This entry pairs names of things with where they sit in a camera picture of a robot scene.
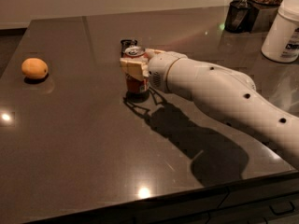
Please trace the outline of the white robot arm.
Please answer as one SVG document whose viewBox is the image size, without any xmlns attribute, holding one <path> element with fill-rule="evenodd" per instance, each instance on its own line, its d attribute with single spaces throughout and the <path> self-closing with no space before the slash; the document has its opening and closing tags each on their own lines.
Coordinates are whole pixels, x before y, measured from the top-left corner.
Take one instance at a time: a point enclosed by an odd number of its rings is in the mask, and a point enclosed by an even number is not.
<svg viewBox="0 0 299 224">
<path fill-rule="evenodd" d="M 192 101 L 207 116 L 266 143 L 299 169 L 299 118 L 272 105 L 246 74 L 174 51 L 148 49 L 146 58 L 121 58 L 122 70 L 152 88 Z"/>
</svg>

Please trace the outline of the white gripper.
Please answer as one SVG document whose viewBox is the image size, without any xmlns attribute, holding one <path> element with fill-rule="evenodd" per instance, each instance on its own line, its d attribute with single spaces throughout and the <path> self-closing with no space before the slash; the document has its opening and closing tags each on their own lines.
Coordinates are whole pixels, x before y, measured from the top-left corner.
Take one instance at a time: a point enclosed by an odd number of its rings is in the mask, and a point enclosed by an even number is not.
<svg viewBox="0 0 299 224">
<path fill-rule="evenodd" d="M 145 49 L 145 55 L 149 59 L 120 58 L 121 69 L 125 74 L 142 81 L 149 78 L 152 88 L 169 93 L 167 87 L 167 75 L 171 66 L 186 55 L 174 51 L 164 52 L 160 49 Z"/>
</svg>

